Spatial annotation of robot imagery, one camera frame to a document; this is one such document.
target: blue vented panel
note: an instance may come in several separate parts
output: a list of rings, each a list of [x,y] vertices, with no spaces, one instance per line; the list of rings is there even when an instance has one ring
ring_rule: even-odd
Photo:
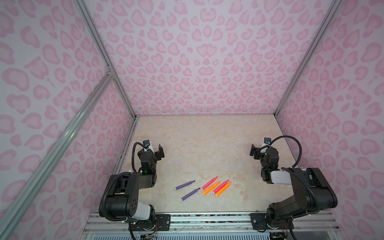
[[[94,240],[132,240],[129,234],[96,234]],[[157,240],[271,240],[269,233],[159,233]]]

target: red marker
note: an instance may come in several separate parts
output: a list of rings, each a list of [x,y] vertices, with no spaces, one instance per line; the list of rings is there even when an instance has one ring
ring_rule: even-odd
[[[222,189],[227,183],[229,182],[229,180],[225,181],[222,185],[218,186],[214,191],[213,193],[216,194],[220,189]]]
[[[215,177],[214,179],[212,179],[211,181],[209,181],[209,183],[207,183],[206,185],[204,185],[204,187],[201,188],[201,191],[204,191],[209,185],[211,185],[218,177]]]

